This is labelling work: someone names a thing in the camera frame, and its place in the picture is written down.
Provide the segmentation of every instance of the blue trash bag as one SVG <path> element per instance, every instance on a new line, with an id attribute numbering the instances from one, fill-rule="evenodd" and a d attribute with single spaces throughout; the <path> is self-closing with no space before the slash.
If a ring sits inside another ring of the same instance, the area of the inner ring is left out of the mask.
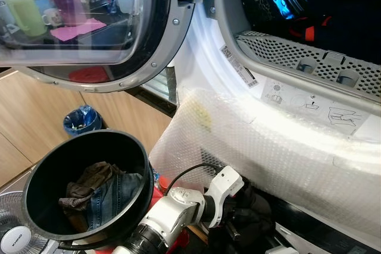
<path id="1" fill-rule="evenodd" d="M 89 105 L 71 111 L 64 119 L 64 130 L 71 136 L 102 129 L 102 117 Z"/>

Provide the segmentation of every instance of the white mug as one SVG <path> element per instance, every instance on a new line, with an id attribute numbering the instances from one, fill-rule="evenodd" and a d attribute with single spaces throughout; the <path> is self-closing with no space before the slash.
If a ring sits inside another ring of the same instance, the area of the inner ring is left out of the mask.
<path id="1" fill-rule="evenodd" d="M 42 21 L 45 25 L 57 27 L 63 24 L 60 12 L 56 8 L 49 8 L 43 12 Z"/>

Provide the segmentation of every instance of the metal mesh filter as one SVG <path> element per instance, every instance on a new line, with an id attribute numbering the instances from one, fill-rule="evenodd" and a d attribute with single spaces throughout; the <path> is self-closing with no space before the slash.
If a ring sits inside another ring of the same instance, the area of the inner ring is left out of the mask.
<path id="1" fill-rule="evenodd" d="M 255 31 L 243 32 L 236 40 L 243 52 L 258 62 L 289 72 L 303 71 L 317 81 L 339 83 L 352 93 L 380 100 L 381 71 L 376 64 Z"/>

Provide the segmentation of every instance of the fan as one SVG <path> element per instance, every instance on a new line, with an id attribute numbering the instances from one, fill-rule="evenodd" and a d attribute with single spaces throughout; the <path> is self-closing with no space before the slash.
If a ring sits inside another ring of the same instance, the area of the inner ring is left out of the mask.
<path id="1" fill-rule="evenodd" d="M 48 239 L 26 227 L 21 211 L 23 192 L 0 195 L 0 254 L 39 254 Z"/>

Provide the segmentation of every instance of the door glass window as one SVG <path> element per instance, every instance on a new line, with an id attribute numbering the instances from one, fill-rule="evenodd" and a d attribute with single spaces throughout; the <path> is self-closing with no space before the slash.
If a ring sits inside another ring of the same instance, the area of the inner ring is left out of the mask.
<path id="1" fill-rule="evenodd" d="M 119 64 L 135 52 L 146 0 L 0 0 L 0 65 Z"/>

